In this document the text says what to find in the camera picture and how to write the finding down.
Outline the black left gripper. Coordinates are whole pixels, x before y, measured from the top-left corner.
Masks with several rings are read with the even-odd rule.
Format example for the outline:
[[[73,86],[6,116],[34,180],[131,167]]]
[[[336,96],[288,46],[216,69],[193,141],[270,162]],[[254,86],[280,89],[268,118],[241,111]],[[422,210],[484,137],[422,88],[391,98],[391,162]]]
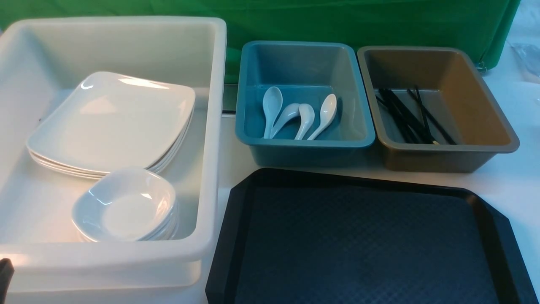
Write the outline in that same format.
[[[15,268],[9,258],[0,260],[0,303],[4,304]]]

